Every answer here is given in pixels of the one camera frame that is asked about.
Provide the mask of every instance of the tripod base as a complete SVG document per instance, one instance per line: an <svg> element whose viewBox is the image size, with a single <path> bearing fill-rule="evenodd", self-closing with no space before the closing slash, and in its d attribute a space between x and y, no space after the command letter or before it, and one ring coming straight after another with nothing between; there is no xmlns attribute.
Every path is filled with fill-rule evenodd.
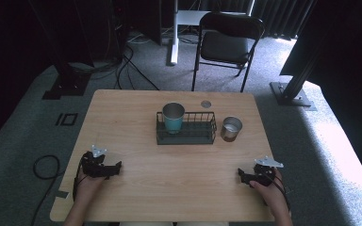
<svg viewBox="0 0 362 226"><path fill-rule="evenodd" d="M55 81L51 90L47 90L43 100L59 100L61 96L82 96L90 81L91 74L79 75L72 87L63 87L60 85L60 76Z"/></svg>
<svg viewBox="0 0 362 226"><path fill-rule="evenodd" d="M317 110L313 102L307 99L303 89L301 89L298 95L296 95L296 97L293 98L292 100L285 99L283 93L287 85L288 83L279 83L279 82L270 83L272 92L274 93L274 96L279 105L304 106L306 110L312 110L312 111Z"/></svg>

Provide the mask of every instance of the wooden table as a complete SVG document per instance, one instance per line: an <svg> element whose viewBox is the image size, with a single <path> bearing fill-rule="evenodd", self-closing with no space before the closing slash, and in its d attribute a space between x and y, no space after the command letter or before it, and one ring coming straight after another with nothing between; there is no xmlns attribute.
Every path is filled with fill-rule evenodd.
<svg viewBox="0 0 362 226"><path fill-rule="evenodd" d="M202 101L211 107L203 108ZM178 102L186 111L213 111L218 126L214 143L157 145L156 113L168 102ZM234 142L220 136L227 116L243 123ZM92 144L107 149L105 165L123 161L123 167L120 176L104 181L87 221L273 220L237 172L253 173L255 158L272 156L252 94L97 90L59 188L70 194L56 197L53 221L66 218L78 162Z"/></svg>

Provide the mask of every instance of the controller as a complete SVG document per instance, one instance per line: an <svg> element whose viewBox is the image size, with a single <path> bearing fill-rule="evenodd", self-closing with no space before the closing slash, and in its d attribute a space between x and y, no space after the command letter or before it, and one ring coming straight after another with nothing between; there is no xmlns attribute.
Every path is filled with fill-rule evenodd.
<svg viewBox="0 0 362 226"><path fill-rule="evenodd" d="M246 185L250 185L251 181L257 181L263 186L269 186L275 179L274 168L283 168L282 163L278 163L267 156L262 159L255 159L256 165L254 167L255 174L245 173L242 169L238 169L240 181Z"/></svg>
<svg viewBox="0 0 362 226"><path fill-rule="evenodd" d="M118 162L115 166L105 166L103 162L105 160L104 153L106 151L106 149L98 149L92 145L91 152L87 151L82 155L78 170L80 170L80 167L82 166L82 170L85 175L93 178L106 177L106 180L108 180L110 176L119 175L120 168L122 167L122 161ZM75 200L79 183L77 171L77 175L74 177L73 200Z"/></svg>

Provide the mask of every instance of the black wire basket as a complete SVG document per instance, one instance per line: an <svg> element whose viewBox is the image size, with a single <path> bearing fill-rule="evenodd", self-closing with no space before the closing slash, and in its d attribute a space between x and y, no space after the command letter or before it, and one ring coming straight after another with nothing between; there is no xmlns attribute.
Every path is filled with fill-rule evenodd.
<svg viewBox="0 0 362 226"><path fill-rule="evenodd" d="M214 112L186 112L181 129L174 134L166 129L163 113L156 114L156 139L159 145L213 144L216 130Z"/></svg>

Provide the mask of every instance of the cup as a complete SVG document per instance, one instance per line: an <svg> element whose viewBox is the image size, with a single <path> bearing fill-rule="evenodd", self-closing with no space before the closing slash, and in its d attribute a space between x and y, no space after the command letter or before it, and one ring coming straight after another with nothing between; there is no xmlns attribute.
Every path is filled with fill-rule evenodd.
<svg viewBox="0 0 362 226"><path fill-rule="evenodd" d="M169 134L180 131L184 118L185 108L179 103L168 103L163 106L164 125Z"/></svg>
<svg viewBox="0 0 362 226"><path fill-rule="evenodd" d="M242 129L242 122L233 116L227 117L222 122L222 131L220 136L226 142L232 142L237 138L239 131Z"/></svg>

